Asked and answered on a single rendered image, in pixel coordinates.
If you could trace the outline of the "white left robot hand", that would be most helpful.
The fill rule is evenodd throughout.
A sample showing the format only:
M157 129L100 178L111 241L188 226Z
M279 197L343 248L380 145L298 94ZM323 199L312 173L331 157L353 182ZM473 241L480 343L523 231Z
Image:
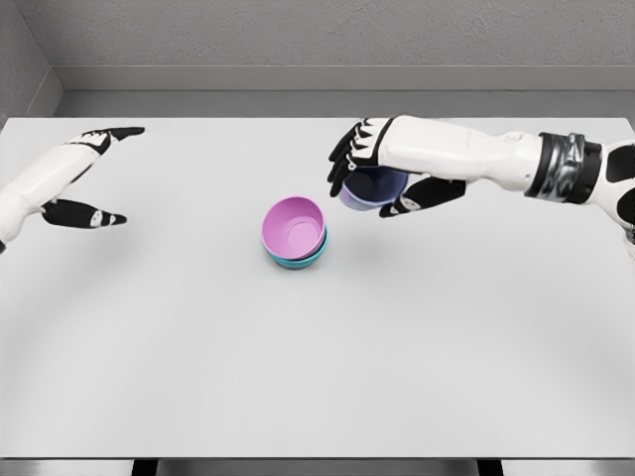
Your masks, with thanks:
M85 175L110 148L145 133L142 126L85 132L46 151L24 169L12 186L31 212L52 225L93 229L123 225L127 218L82 202L61 198L65 189Z

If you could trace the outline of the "teal bowl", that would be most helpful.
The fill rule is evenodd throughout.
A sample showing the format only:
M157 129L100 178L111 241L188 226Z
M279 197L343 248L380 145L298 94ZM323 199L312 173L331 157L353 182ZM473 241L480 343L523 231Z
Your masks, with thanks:
M304 259L296 259L296 260L285 259L271 252L268 252L268 255L274 260L275 263L277 263L279 266L285 269L289 269L289 270L304 269L310 266L311 264L313 264L314 262L316 262L320 258L320 256L322 255L322 253L324 252L327 246L328 238L329 238L329 231L328 229L325 229L323 240L321 241L321 244L319 245L317 250Z

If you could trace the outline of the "purple cup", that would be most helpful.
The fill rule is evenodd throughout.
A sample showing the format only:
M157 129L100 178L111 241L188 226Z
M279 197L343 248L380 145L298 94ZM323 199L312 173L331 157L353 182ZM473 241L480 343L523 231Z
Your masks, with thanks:
M358 168L343 182L337 197L353 210L372 210L393 202L408 181L408 173L395 169Z

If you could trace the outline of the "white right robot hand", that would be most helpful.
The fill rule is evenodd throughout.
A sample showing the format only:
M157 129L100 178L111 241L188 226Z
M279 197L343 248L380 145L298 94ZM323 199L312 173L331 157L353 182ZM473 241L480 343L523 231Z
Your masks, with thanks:
M329 195L337 196L356 171L380 167L408 174L428 175L380 207L379 216L394 217L457 200L466 181L452 178L450 165L465 160L459 147L467 130L443 121L400 115L359 120L336 144L328 160Z

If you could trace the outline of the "pink bowl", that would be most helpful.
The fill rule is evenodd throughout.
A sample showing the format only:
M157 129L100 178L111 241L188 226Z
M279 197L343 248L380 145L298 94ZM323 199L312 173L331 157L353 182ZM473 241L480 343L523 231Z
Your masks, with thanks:
M312 255L325 234L321 208L303 196L290 196L273 204L261 226L266 250L285 260L302 260Z

